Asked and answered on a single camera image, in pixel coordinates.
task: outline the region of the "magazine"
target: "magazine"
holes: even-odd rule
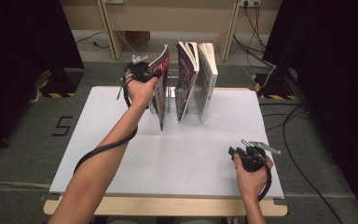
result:
[[[164,46],[164,50],[155,61],[149,64],[149,72],[158,74],[158,83],[154,89],[154,96],[151,101],[152,106],[156,109],[159,120],[159,127],[163,130],[164,113],[165,113],[165,91],[168,79],[168,68],[170,65],[170,50],[168,45]]]
[[[179,79],[174,90],[176,113],[178,120],[183,120],[199,72],[199,54],[195,42],[179,42],[176,48],[179,66]]]
[[[179,81],[175,87],[178,120],[183,120],[190,98],[196,101],[200,123],[204,123],[217,80],[213,43],[179,42]]]

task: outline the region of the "left arm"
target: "left arm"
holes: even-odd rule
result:
[[[157,80],[154,77],[146,83],[133,80],[129,84],[131,106],[98,147],[116,142],[133,132],[152,98]],[[89,223],[117,172],[127,145],[128,142],[84,161],[48,223]]]

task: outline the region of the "standing book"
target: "standing book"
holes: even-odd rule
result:
[[[200,70],[199,53],[195,42],[179,42],[176,48],[179,67],[179,79],[174,90],[176,113],[178,120],[183,120]]]
[[[214,59],[213,43],[198,44],[200,70],[195,83],[195,99],[200,123],[204,123],[206,112],[212,100],[218,71]]]
[[[168,79],[168,68],[170,66],[170,51],[168,45],[164,46],[164,50],[156,58],[155,61],[149,64],[149,72],[151,74],[158,74],[158,83],[155,85],[152,105],[156,109],[159,120],[159,127],[164,128],[164,113],[165,113],[165,91]]]

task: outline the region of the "white table surface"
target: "white table surface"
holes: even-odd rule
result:
[[[123,98],[116,100],[118,89],[92,88],[50,192],[65,192],[77,162],[101,142],[127,109]],[[240,196],[228,148],[245,149],[241,139],[268,144],[255,92],[215,89],[204,124],[197,114],[186,114],[178,121],[175,110],[171,111],[165,114],[163,132],[157,114],[145,111],[106,195]],[[283,198],[275,166],[271,172],[267,197]]]

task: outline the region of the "table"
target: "table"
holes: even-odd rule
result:
[[[98,4],[114,59],[120,58],[124,48],[118,32],[161,31],[218,33],[220,57],[226,61],[240,7],[239,0],[126,0],[122,5],[105,2]]]
[[[64,193],[77,161],[101,141],[126,110],[124,100],[116,101],[117,93],[118,87],[92,88],[51,193]],[[131,140],[95,215],[244,215],[234,164],[227,152],[229,147],[240,147],[242,138],[268,143],[255,92],[216,89],[204,124],[196,114],[187,114],[185,120],[178,121],[175,110],[171,111],[165,116],[163,132],[157,115],[145,112],[138,134]],[[222,116],[227,117],[224,123],[220,121]],[[261,202],[263,214],[284,216],[287,206],[282,204],[275,166],[271,172],[272,186]],[[52,214],[58,203],[47,200],[45,213]]]

